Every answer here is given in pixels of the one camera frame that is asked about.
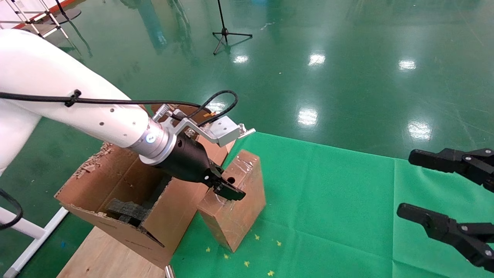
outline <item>open cardboard box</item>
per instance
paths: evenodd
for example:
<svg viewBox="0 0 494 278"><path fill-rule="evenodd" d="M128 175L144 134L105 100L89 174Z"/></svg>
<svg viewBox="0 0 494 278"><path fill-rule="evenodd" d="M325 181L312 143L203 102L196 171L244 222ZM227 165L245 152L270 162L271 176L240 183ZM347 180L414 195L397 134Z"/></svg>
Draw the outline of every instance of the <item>open cardboard box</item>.
<svg viewBox="0 0 494 278"><path fill-rule="evenodd" d="M211 160L218 165L223 163L226 147L220 148L201 137L198 141ZM117 220L117 216L106 210L114 198L143 204L163 180L169 183L137 227ZM143 164L136 153L104 143L100 152L81 165L55 198L73 214L165 268L207 190L203 184L167 179L161 170Z"/></svg>

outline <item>green mat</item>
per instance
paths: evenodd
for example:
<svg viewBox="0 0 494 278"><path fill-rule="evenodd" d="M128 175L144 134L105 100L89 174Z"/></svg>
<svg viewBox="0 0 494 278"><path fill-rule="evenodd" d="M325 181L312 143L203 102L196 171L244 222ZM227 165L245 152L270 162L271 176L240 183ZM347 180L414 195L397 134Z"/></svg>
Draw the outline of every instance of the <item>green mat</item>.
<svg viewBox="0 0 494 278"><path fill-rule="evenodd" d="M239 249L196 215L171 264L177 277L482 278L454 248L396 216L402 202L459 222L492 222L494 194L408 161L256 133L235 144L261 158L267 205Z"/></svg>

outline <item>tripod stand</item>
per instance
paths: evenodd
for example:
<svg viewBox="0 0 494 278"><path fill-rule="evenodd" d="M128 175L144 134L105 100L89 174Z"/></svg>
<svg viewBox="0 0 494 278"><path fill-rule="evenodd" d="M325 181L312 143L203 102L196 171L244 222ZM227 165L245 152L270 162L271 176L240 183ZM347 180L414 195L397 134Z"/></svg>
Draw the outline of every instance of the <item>tripod stand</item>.
<svg viewBox="0 0 494 278"><path fill-rule="evenodd" d="M213 54L216 55L218 52L219 46L223 42L223 39L225 39L225 42L228 43L228 35L237 35L237 36L248 36L252 38L252 34L242 34L242 33L230 33L228 32L228 29L225 27L225 21L223 20L223 12L221 11L221 3L218 0L218 7L219 7L219 15L221 16L221 25L223 28L221 29L221 32L213 32L213 35L221 35L221 39L218 42L218 46L216 46L216 49L214 50Z"/></svg>

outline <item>black cable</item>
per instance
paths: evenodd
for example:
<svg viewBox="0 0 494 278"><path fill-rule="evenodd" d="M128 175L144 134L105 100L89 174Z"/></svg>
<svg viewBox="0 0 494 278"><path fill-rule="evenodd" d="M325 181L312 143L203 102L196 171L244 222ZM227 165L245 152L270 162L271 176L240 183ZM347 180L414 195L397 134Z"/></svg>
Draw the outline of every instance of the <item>black cable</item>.
<svg viewBox="0 0 494 278"><path fill-rule="evenodd" d="M3 197L5 200L7 200L9 203L11 203L12 206L14 206L14 208L17 210L16 216L12 221L5 224L0 224L0 231L1 231L17 224L17 222L19 222L22 219L22 216L24 215L24 210L22 210L21 204L19 204L19 202L16 199L14 199L12 196L10 196L10 194L5 192L1 188L0 188L0 196Z"/></svg>
<svg viewBox="0 0 494 278"><path fill-rule="evenodd" d="M219 91L215 94L213 94L206 102L204 102L202 105L192 103L192 102L186 102L186 101L176 101L176 100L122 100L122 99L94 99L94 98L80 98L78 97L80 95L80 92L78 95L74 94L73 96L46 96L46 95L28 95L28 94L16 94L16 93L4 93L0 92L0 98L4 99L12 99L12 100L21 100L21 101L37 101L37 102L63 102L67 106L70 106L74 103L88 103L88 104L119 104L119 105L126 105L126 104L177 104L177 105L188 105L192 107L197 107L198 109L192 114L188 115L188 118L192 118L193 116L197 115L201 110L205 110L207 113L211 113L211 110L206 108L206 106L211 103L213 99L215 99L217 96L224 94L224 93L229 93L232 94L235 97L235 100L233 101L230 106L228 106L225 110L223 110L221 113L212 116L211 118L199 123L197 126L202 127L203 125L207 123L214 122L221 116L225 115L228 113L230 110L237 105L237 102L239 101L239 97L237 96L236 93L234 93L231 90L222 90ZM181 119L172 116L173 119L180 121Z"/></svg>
<svg viewBox="0 0 494 278"><path fill-rule="evenodd" d="M176 101L176 100L123 100L123 99L94 99L94 98L73 98L69 96L45 96L45 95L28 95L28 94L16 94L16 93L3 93L0 92L0 98L22 100L22 101L37 101L37 102L74 102L74 103L89 103L89 104L178 104L188 105L192 107L200 107L199 104Z"/></svg>
<svg viewBox="0 0 494 278"><path fill-rule="evenodd" d="M231 90L222 90L222 91L219 91L215 94L213 94L210 98L208 98L199 108L197 108L196 111L192 112L192 114L188 115L187 117L188 118L192 118L193 116L195 116L197 113L199 113L202 109L205 109L206 106L208 104L211 103L211 101L213 101L213 99L215 99L217 96L221 95L221 94L224 94L224 93L229 93L229 94L232 94L234 97L235 97L235 100L232 102L232 104L230 104L230 106L228 106L225 110L223 110L221 113L217 114L217 115L214 115L212 116L211 118L199 123L197 126L198 127L202 127L204 126L205 124L207 123L211 123L211 122L214 122L216 121L217 119L219 119L221 116L225 115L226 113L228 113L230 110L233 109L233 107L235 107L235 105L237 105L237 102L239 102L239 97L238 95L231 91Z"/></svg>

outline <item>white pole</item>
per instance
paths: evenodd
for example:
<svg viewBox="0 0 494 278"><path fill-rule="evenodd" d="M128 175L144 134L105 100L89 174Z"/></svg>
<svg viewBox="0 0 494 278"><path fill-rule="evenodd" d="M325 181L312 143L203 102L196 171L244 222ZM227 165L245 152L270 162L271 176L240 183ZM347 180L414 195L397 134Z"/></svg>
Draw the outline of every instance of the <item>white pole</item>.
<svg viewBox="0 0 494 278"><path fill-rule="evenodd" d="M31 257L36 253L36 251L43 245L44 241L50 236L50 234L55 230L64 217L69 213L65 208L60 208L58 212L51 218L50 222L44 227L45 233L40 239L35 239L28 248L19 256L19 258L14 262L14 264L7 270L3 275L3 278L14 278L19 274L21 269L26 265L26 263L31 259Z"/></svg>
<svg viewBox="0 0 494 278"><path fill-rule="evenodd" d="M0 207L0 223L2 224L8 223L12 221L14 218L15 218L14 213L11 213L10 211ZM24 218L21 218L21 220L11 228L23 234L26 234L34 239L40 239L45 232L43 228L27 221Z"/></svg>

